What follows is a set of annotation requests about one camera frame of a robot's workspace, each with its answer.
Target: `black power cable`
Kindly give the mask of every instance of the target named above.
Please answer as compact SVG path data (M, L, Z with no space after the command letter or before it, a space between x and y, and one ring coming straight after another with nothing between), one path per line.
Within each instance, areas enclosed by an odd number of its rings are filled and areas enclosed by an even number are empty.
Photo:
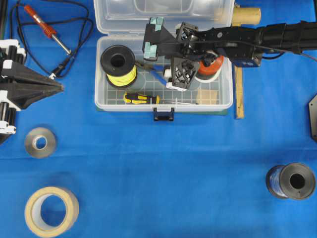
M31 53L30 49L28 48L27 45L27 41L25 39L25 36L23 34L23 27L24 26L28 26L28 25L37 25L35 22L23 22L21 23L20 21L20 16L19 16L19 11L18 8L20 6L24 6L24 4L21 4L21 0L17 0L16 5L14 5L11 8L10 11L10 38L13 38L13 29L12 29L12 15L13 15L13 11L15 10L16 12L16 19L17 19L17 23L18 23L18 27L17 27L17 33L18 36L24 46L24 49L26 51L26 54L28 54L33 61L38 65L38 67L43 70L47 75L52 75L54 74L56 76L56 78L63 78L65 77L70 69L72 68L76 57L78 55L79 49L83 46L83 44L89 39L89 37L92 34L93 28L94 28L94 22L92 21L92 19L89 18L89 9L83 5L82 3L76 2L76 1L72 1L72 0L41 0L41 1L48 1L48 2L58 2L58 3L67 3L67 4L73 4L73 5L77 5L79 7L82 7L86 10L86 15L84 17L73 17L67 20L63 20L63 21L54 21L54 22L46 22L48 25L56 25L56 24L66 24L66 23L70 23L70 22L74 22L74 21L79 21L82 20L83 24L81 27L81 31L80 31L80 35L79 35L79 40L78 40L78 44L75 50L72 51L72 53L62 62L58 65L58 67L56 69L54 69L52 72L50 72L49 70L46 70L41 64L40 62L34 57L34 55ZM90 23L90 28L89 31L87 33L87 35L84 37L84 30L86 28L87 22Z
M280 54L278 54L276 56L272 56L272 57L262 56L262 58L265 59L265 60L274 60L274 59L280 58L283 54L285 54L285 52L280 53Z
M0 1L0 39L3 39L8 0Z
M205 44L205 43L234 43L234 44L244 44L244 45L248 45L248 46L253 46L259 49L266 49L266 50L272 50L275 52L280 53L280 55L278 55L278 57L282 56L284 53L293 53L293 51L289 51L289 50L283 50L283 49L278 49L278 48L273 48L273 47L268 47L268 46L261 46L261 45L257 45L257 44L253 44L250 42L246 42L246 41L230 41L230 40L210 40L210 41L191 41L191 44ZM157 45L182 45L182 44L187 44L187 42L168 42L168 43L158 43ZM305 56L308 57L312 60L314 60L315 62L317 62L317 58L310 56L308 54L305 53L300 53L298 54L300 56Z
M314 0L314 8L315 8L315 18L317 21L317 0Z

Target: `metal washer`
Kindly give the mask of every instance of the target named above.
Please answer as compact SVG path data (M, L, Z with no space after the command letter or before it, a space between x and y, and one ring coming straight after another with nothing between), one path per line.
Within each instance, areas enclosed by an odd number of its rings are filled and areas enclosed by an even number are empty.
M39 149L36 146L38 139L44 138L46 144L43 148ZM38 127L31 130L24 141L25 150L34 158L41 159L51 155L56 149L55 135L48 129Z

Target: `blue fabric surface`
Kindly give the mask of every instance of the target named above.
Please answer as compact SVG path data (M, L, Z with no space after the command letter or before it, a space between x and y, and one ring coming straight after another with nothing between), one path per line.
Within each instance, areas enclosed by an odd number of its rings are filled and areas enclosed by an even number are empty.
M58 3L22 2L39 9L46 21L84 14ZM94 19L93 1L81 2ZM261 25L315 20L312 0L239 3L261 7ZM79 26L56 27L71 48ZM64 51L37 26L24 32L47 68L64 60ZM101 36L95 28L61 80L65 92L20 112L17 133L1 146L0 237L34 237L24 222L24 207L44 186L67 187L79 200L78 221L63 238L317 236L316 194L284 201L265 186L267 171L277 164L303 162L317 172L307 106L317 93L315 62L284 55L245 69L243 120L234 119L232 107L226 117L177 114L173 123L153 122L151 113L97 112L95 62ZM26 66L41 72L30 58ZM57 151L42 160L24 150L26 134L38 126L50 128L58 139Z

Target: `masking tape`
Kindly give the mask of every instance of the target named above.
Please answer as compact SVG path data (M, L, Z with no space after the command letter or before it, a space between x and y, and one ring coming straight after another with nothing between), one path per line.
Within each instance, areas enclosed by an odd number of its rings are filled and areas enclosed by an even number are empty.
M65 204L66 214L57 227L46 224L41 217L41 206L50 196L59 197ZM29 229L39 237L53 238L69 230L76 222L79 214L79 204L75 195L60 187L45 187L36 191L25 206L24 217Z

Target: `metal plate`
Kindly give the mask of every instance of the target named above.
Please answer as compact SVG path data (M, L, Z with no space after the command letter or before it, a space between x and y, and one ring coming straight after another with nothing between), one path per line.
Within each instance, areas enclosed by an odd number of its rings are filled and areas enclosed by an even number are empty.
M300 175L304 183L300 187L292 184L293 175ZM316 179L313 171L304 164L291 163L283 168L280 173L279 183L284 194L294 200L304 200L310 197L316 186Z
M46 144L43 148L37 147L37 141L44 138ZM51 155L56 149L56 138L54 134L43 127L31 130L24 141L25 150L34 158L41 159Z
M317 142L317 95L309 102L312 138Z

